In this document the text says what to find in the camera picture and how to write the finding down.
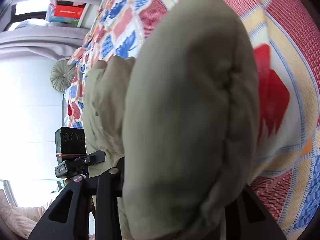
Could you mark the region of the khaki puffer jacket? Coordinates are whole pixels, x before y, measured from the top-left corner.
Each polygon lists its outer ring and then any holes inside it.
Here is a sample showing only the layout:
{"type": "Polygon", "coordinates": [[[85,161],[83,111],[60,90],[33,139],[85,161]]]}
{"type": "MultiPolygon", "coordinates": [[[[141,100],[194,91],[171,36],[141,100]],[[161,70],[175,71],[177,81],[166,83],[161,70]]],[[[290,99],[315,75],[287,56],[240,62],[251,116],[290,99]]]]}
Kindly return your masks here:
{"type": "Polygon", "coordinates": [[[213,238],[247,182],[259,128],[258,74],[243,23],[223,0],[180,0],[137,57],[85,76],[96,176],[125,161],[122,239],[213,238]]]}

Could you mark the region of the red box on sill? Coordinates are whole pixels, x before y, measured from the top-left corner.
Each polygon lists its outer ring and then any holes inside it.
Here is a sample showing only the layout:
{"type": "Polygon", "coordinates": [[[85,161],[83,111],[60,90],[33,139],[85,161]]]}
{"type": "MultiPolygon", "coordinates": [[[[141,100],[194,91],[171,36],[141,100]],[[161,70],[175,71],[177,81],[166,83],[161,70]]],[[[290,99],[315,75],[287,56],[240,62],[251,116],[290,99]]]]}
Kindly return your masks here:
{"type": "Polygon", "coordinates": [[[86,4],[73,5],[57,5],[54,10],[54,17],[71,18],[79,20],[86,4]]]}

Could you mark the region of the grey curtain left panel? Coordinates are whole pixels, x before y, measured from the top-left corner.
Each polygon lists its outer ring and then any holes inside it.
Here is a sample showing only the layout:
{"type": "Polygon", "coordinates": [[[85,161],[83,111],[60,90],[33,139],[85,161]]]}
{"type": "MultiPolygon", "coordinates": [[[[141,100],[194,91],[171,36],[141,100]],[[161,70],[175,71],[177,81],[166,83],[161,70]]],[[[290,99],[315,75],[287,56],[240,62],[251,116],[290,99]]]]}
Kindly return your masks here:
{"type": "Polygon", "coordinates": [[[29,26],[1,32],[1,58],[41,56],[58,61],[82,46],[87,29],[29,26]]]}

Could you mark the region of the leaf patterned patchwork quilt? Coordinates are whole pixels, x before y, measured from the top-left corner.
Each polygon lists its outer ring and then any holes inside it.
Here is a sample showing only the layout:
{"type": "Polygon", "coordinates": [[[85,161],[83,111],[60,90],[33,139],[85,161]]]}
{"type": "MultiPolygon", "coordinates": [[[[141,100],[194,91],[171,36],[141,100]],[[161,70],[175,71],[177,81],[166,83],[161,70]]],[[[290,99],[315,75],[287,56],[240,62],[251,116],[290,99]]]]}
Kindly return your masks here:
{"type": "MultiPolygon", "coordinates": [[[[179,0],[102,0],[70,59],[66,124],[82,128],[84,75],[98,60],[134,57],[179,0]]],[[[251,187],[287,239],[319,211],[319,30],[300,0],[224,0],[240,17],[260,68],[260,132],[251,187]]]]}

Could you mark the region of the round green pleated cushion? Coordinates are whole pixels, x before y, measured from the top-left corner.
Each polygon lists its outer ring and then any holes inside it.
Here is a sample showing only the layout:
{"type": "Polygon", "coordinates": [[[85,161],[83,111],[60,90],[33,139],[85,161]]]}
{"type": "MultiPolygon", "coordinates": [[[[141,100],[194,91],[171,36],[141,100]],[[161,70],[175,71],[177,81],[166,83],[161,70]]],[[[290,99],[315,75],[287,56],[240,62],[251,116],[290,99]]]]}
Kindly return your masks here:
{"type": "Polygon", "coordinates": [[[50,83],[60,93],[64,93],[71,86],[75,77],[75,65],[68,64],[68,61],[69,59],[57,61],[50,73],[50,83]]]}

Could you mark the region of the teal box on sill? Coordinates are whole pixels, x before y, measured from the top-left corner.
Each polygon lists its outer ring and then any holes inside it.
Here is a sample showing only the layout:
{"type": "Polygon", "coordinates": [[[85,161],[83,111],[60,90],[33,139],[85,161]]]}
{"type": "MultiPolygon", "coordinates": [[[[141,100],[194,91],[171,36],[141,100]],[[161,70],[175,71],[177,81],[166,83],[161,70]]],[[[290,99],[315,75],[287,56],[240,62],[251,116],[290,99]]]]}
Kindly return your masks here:
{"type": "Polygon", "coordinates": [[[46,16],[46,21],[49,26],[54,27],[77,27],[79,20],[68,17],[60,17],[60,16],[46,16]]]}

